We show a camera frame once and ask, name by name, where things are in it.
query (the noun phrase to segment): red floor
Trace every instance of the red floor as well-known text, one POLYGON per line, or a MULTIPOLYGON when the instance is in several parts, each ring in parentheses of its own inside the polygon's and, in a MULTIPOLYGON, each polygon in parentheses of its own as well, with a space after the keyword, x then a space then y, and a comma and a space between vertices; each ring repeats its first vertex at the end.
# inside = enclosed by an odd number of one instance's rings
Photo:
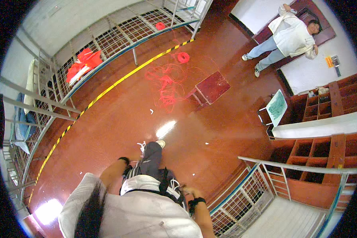
MULTIPOLYGON (((63 204, 85 173, 99 176, 121 156, 138 158, 137 143, 157 140, 156 131, 168 121, 176 124, 163 138, 166 147, 161 166, 172 169, 179 182, 202 189, 207 200, 222 192, 244 168, 238 155, 263 159, 270 156, 266 127, 260 123, 257 110, 270 100, 269 95, 282 89, 281 83, 272 67, 256 78, 253 67, 258 59, 241 59, 256 43, 228 17, 235 3, 220 2, 214 1, 196 40, 179 49, 190 55, 188 63, 179 64, 187 76, 184 79, 180 75, 181 95, 217 70, 231 88, 198 111, 193 101, 178 101, 173 109, 159 107, 159 87, 145 79, 145 73, 151 67, 177 63, 171 55, 153 61, 96 102, 62 138, 38 183, 26 189, 25 197, 34 189, 29 204, 32 212, 52 198, 63 204)), ((177 45, 175 36, 179 43, 190 39, 189 32, 181 28, 149 40, 136 49, 139 63, 177 45)), ((131 51, 114 60, 74 95, 76 106, 84 109, 134 68, 131 51)), ((35 156, 46 156, 70 124, 56 119, 35 156)), ((42 162, 32 162, 32 178, 37 176, 42 162)), ((47 226, 39 223, 49 237, 62 237, 57 220, 47 226)))

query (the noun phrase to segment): white sneaker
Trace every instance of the white sneaker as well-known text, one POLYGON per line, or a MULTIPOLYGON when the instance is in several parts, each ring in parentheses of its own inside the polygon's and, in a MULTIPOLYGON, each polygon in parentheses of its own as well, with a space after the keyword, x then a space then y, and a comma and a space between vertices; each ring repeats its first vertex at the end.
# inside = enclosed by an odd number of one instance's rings
POLYGON ((163 140, 157 140, 156 143, 159 144, 161 146, 161 148, 164 148, 164 146, 165 146, 165 141, 163 141, 163 140))
POLYGON ((255 77, 257 77, 257 78, 259 77, 259 70, 257 68, 255 68, 254 74, 255 74, 255 77))
POLYGON ((248 59, 249 59, 249 58, 248 58, 248 55, 242 55, 242 59, 243 59, 244 61, 248 60, 248 59))

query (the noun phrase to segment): wooden cubby shelf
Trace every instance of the wooden cubby shelf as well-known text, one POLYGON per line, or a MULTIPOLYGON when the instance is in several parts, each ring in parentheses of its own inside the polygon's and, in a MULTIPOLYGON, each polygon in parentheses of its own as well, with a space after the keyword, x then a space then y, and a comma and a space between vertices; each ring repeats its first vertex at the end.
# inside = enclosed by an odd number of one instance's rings
MULTIPOLYGON (((272 141, 274 151, 270 161, 319 168, 357 168, 357 133, 298 140, 272 141)), ((272 172, 280 168, 267 166, 272 172)), ((285 169, 287 178, 311 183, 339 184, 338 174, 320 174, 285 169)), ((356 181, 357 176, 349 176, 356 181)))
POLYGON ((330 92, 306 99, 303 122, 357 112, 357 74, 332 82, 324 88, 329 88, 330 92))

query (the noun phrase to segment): light blue jeans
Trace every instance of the light blue jeans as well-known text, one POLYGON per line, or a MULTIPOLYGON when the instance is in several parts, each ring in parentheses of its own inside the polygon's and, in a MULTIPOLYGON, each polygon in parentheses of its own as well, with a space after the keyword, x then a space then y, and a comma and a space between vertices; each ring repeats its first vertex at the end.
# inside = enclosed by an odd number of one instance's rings
POLYGON ((268 40, 263 42, 262 44, 254 47, 248 54, 248 59, 253 59, 258 57, 259 55, 263 54, 266 51, 272 52, 263 60, 259 61, 259 63, 255 66, 258 71, 262 71, 266 69, 270 64, 273 64, 281 59, 284 59, 285 56, 282 52, 277 48, 276 43, 273 37, 270 37, 268 40))

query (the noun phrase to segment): warning stripe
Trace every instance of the warning stripe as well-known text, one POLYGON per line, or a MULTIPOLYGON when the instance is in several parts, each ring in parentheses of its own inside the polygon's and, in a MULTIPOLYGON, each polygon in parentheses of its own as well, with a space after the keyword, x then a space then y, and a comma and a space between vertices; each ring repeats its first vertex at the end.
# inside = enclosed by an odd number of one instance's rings
MULTIPOLYGON (((175 50, 177 48, 179 48, 180 46, 183 46, 183 45, 186 45, 190 42, 194 41, 194 39, 191 39, 189 41, 185 41, 183 43, 181 43, 180 45, 176 45, 158 55, 156 55, 155 57, 153 57, 152 59, 148 60, 147 62, 145 62, 144 64, 138 66, 136 69, 134 69, 133 71, 129 72, 128 74, 126 74, 123 78, 119 79, 118 81, 116 81, 113 85, 111 85, 109 88, 107 88, 105 91, 103 91, 101 94, 99 94, 92 102, 89 103, 89 105, 81 112, 81 114, 79 114, 76 119, 78 120, 90 107, 92 107, 92 105, 94 105, 94 103, 96 103, 101 97, 103 97, 106 93, 108 93, 111 89, 113 89, 116 85, 118 85, 119 83, 123 82, 123 80, 125 80, 126 78, 130 77, 131 75, 133 75, 134 73, 138 72, 140 69, 144 68, 145 66, 147 66, 148 64, 150 64, 152 61, 162 57, 163 55, 165 54, 168 54, 169 52, 171 52, 172 50, 175 50)), ((66 133, 70 130, 70 128, 76 123, 76 121, 74 121, 70 126, 67 127, 67 129, 62 133, 62 135, 58 138, 57 142, 53 145, 53 148, 50 150, 48 156, 46 157, 46 159, 44 160, 39 172, 38 172, 38 175, 37 175, 37 178, 36 178, 36 184, 38 182, 38 179, 41 175, 41 172, 42 170, 44 169, 44 166, 45 164, 48 162, 48 159, 50 158, 50 156, 52 155, 54 149, 56 148, 56 146, 58 145, 58 143, 61 141, 62 137, 64 137, 66 135, 66 133)), ((29 202, 28 204, 30 204, 30 200, 32 199, 32 196, 33 196, 33 190, 32 189, 32 192, 30 193, 30 196, 29 196, 29 202)))

